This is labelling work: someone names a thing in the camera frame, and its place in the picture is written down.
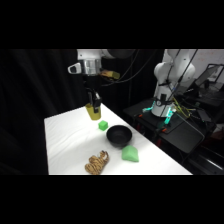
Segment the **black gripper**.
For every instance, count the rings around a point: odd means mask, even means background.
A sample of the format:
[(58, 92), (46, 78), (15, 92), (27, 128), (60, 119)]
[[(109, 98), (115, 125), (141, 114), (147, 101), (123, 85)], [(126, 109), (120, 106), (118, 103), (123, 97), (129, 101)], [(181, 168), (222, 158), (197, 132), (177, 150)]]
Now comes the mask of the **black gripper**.
[[(97, 93), (101, 86), (100, 76), (99, 75), (96, 75), (96, 76), (84, 75), (83, 80), (84, 80), (84, 87), (86, 91), (88, 92), (89, 104), (93, 106), (94, 112), (98, 113), (101, 102), (102, 102), (102, 98)], [(95, 92), (94, 98), (92, 98), (91, 92)]]

